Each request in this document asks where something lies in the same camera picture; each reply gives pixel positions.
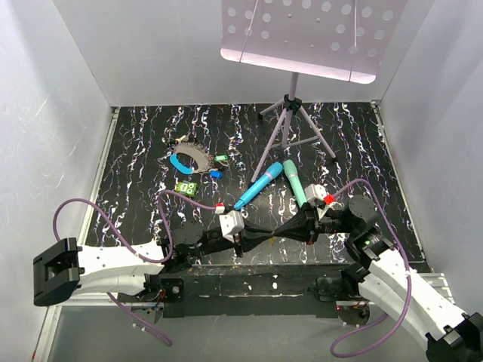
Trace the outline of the blue capped key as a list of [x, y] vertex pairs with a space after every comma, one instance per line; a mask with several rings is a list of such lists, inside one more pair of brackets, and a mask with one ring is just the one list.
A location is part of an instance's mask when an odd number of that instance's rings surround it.
[[217, 171], [217, 170], [211, 170], [210, 171], [210, 176], [215, 178], [215, 179], [221, 179], [222, 178], [222, 173], [220, 171]]

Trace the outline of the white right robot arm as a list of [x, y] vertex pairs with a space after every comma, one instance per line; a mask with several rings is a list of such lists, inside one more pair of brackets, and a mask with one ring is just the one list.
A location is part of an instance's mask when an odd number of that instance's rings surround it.
[[416, 338], [429, 361], [480, 361], [481, 314], [467, 314], [405, 262], [402, 249], [378, 229], [370, 198], [356, 195], [343, 210], [331, 210], [331, 199], [304, 203], [275, 236], [311, 244], [320, 234], [347, 233], [345, 248], [353, 260], [341, 272], [347, 298], [377, 305]]

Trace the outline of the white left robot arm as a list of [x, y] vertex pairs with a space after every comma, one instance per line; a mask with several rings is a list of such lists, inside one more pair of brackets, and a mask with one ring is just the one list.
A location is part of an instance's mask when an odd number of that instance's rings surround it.
[[252, 222], [232, 226], [223, 217], [220, 226], [211, 230], [194, 222], [174, 230], [173, 245], [163, 240], [132, 247], [92, 247], [64, 238], [33, 260], [33, 303], [57, 305], [85, 293], [138, 295], [151, 302], [161, 291], [151, 275], [190, 268], [203, 256], [225, 250], [241, 257], [272, 236], [272, 231]]

